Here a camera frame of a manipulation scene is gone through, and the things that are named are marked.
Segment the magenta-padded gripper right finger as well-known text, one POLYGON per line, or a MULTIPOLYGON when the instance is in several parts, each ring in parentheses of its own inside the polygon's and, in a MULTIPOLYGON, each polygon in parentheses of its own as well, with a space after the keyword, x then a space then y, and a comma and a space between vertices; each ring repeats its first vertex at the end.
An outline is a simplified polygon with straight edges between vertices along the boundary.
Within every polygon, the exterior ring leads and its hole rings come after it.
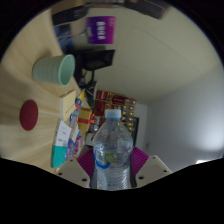
POLYGON ((132 188, 143 187, 171 173, 172 171, 158 156, 148 156, 137 147, 133 149, 130 177, 132 188))

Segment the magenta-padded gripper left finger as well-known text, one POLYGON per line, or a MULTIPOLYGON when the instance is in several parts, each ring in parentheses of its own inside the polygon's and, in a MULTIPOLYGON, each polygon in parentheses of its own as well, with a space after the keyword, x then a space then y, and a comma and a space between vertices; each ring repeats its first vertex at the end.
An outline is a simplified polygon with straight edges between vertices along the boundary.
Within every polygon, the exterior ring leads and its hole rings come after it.
POLYGON ((81 187, 89 188, 94 166, 94 153, 90 148, 77 159, 67 161, 56 175, 81 187))

